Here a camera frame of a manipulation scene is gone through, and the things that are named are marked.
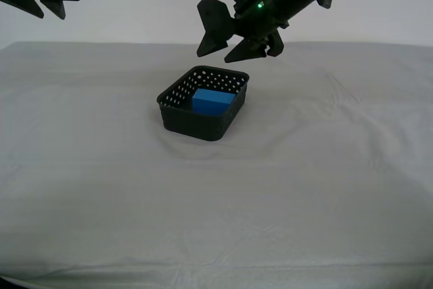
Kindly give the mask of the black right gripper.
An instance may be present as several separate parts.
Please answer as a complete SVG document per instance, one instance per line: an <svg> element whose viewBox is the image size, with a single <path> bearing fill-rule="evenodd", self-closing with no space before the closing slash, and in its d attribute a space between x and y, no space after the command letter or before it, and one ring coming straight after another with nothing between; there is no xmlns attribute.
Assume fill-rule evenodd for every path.
<svg viewBox="0 0 433 289"><path fill-rule="evenodd" d="M219 0L201 0L197 9L205 33L196 51L199 58L228 47L235 34L242 38L225 63L277 57L284 49L279 28L287 28L297 10L296 0L234 0L235 15Z"/></svg>

